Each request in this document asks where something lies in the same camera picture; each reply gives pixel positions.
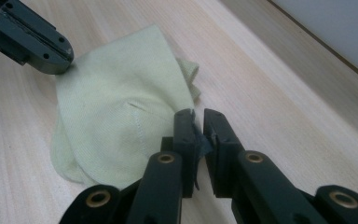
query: light wood surface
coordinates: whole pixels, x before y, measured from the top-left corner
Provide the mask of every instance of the light wood surface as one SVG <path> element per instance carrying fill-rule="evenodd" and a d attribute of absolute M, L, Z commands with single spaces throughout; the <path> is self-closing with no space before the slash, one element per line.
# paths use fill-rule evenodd
<path fill-rule="evenodd" d="M 200 64 L 203 108 L 224 113 L 247 149 L 267 154 L 310 194 L 358 192 L 358 75 L 267 1 L 24 0 L 57 27 L 76 57 L 157 24 L 177 57 Z M 0 223 L 57 223 L 83 186 L 57 175 L 49 144 L 54 76 L 0 53 Z M 201 191 L 182 223 L 235 223 L 215 199 L 204 162 Z"/>

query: screw hole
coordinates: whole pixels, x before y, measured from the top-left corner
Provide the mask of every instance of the screw hole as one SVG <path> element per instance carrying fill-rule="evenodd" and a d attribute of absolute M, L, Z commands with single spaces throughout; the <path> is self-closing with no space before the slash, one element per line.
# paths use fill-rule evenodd
<path fill-rule="evenodd" d="M 108 203 L 110 200 L 110 193 L 106 190 L 97 190 L 92 192 L 89 197 L 87 197 L 86 205 L 88 207 L 101 207 Z"/>
<path fill-rule="evenodd" d="M 11 5 L 11 3 L 6 3 L 5 6 L 6 6 L 7 8 L 13 8 L 13 5 Z"/>
<path fill-rule="evenodd" d="M 258 154 L 255 154 L 255 153 L 247 153 L 246 160 L 251 161 L 251 162 L 262 162 L 263 157 L 261 157 Z"/>
<path fill-rule="evenodd" d="M 329 193 L 330 199 L 333 202 L 346 207 L 346 208 L 357 208 L 358 202 L 351 195 L 341 191 L 332 191 Z"/>
<path fill-rule="evenodd" d="M 170 163 L 175 160 L 175 157 L 169 154 L 163 154 L 158 157 L 158 161 L 161 163 Z"/>

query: black plastic part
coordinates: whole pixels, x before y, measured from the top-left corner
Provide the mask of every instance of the black plastic part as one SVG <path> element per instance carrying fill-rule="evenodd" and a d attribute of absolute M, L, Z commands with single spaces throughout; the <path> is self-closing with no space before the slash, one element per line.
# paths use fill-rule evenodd
<path fill-rule="evenodd" d="M 241 186 L 236 186 L 231 201 L 232 214 L 238 224 L 260 223 L 260 219 Z"/>
<path fill-rule="evenodd" d="M 213 152 L 206 155 L 213 193 L 217 198 L 232 198 L 238 182 L 234 168 L 244 148 L 222 113 L 205 109 L 203 125 L 203 133 L 213 146 Z"/>
<path fill-rule="evenodd" d="M 69 41 L 19 0 L 0 1 L 0 51 L 21 65 L 56 75 L 74 59 Z"/>
<path fill-rule="evenodd" d="M 327 223 L 266 155 L 243 151 L 239 179 L 261 223 Z"/>
<path fill-rule="evenodd" d="M 160 151 L 172 151 L 173 137 L 162 137 Z"/>
<path fill-rule="evenodd" d="M 173 125 L 173 151 L 181 155 L 183 159 L 183 197 L 191 198 L 194 183 L 197 178 L 199 149 L 194 133 L 193 110 L 185 109 L 174 115 Z"/>
<path fill-rule="evenodd" d="M 127 220 L 134 223 L 180 223 L 182 158 L 169 151 L 150 157 Z"/>
<path fill-rule="evenodd" d="M 66 210 L 60 223 L 125 223 L 139 183 L 137 181 L 121 192 L 106 185 L 85 189 Z"/>
<path fill-rule="evenodd" d="M 358 223 L 358 193 L 340 186 L 318 188 L 314 206 L 329 223 Z"/>

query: crumpled cloth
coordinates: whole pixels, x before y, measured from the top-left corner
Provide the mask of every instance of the crumpled cloth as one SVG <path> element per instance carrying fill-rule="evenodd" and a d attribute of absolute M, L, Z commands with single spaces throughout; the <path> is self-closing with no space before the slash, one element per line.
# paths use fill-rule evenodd
<path fill-rule="evenodd" d="M 124 189 L 142 177 L 175 112 L 194 108 L 198 65 L 176 60 L 157 26 L 77 58 L 56 76 L 51 161 L 63 178 Z"/>

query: light green cloth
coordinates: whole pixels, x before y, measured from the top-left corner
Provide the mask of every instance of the light green cloth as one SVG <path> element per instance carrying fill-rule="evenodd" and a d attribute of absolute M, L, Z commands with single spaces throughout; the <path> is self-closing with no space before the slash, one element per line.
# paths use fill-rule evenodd
<path fill-rule="evenodd" d="M 176 61 L 157 26 L 76 59 L 56 76 L 51 160 L 62 177 L 126 188 L 172 136 L 175 112 L 193 108 L 198 66 Z"/>

